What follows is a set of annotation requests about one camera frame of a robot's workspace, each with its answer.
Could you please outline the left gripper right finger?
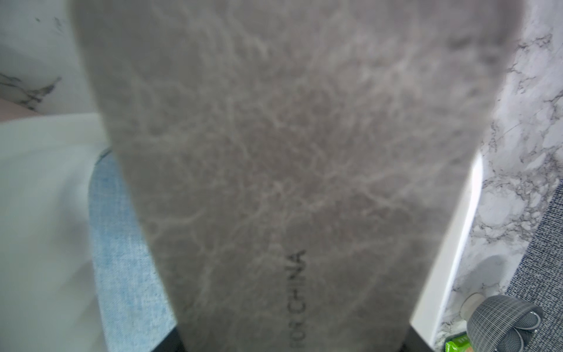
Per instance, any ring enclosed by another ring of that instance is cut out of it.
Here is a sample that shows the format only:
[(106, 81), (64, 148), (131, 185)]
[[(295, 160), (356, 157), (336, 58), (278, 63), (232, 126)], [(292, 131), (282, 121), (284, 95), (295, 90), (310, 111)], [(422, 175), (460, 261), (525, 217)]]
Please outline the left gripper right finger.
[(432, 348), (420, 337), (416, 330), (410, 326), (406, 334), (401, 352), (433, 352)]

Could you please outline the pink hard glasses case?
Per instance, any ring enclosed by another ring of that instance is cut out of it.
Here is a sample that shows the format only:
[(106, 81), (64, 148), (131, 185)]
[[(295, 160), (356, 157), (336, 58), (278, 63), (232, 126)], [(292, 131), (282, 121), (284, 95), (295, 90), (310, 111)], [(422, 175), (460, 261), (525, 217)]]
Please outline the pink hard glasses case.
[(20, 120), (28, 117), (38, 117), (40, 114), (5, 99), (0, 99), (0, 121), (5, 123), (12, 120)]

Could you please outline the light blue glasses case back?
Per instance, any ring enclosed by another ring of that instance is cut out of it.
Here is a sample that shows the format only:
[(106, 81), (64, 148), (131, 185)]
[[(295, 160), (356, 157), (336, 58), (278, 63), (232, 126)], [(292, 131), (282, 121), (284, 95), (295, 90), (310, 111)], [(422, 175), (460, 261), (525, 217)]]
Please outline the light blue glasses case back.
[(109, 351), (153, 351), (176, 326), (114, 154), (95, 162), (89, 238)]

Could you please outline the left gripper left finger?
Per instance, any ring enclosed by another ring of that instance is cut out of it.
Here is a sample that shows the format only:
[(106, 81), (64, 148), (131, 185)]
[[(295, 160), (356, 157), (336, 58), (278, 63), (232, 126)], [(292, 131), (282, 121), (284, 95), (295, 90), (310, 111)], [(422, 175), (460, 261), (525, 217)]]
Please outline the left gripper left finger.
[(171, 330), (152, 352), (185, 352), (185, 346), (177, 328)]

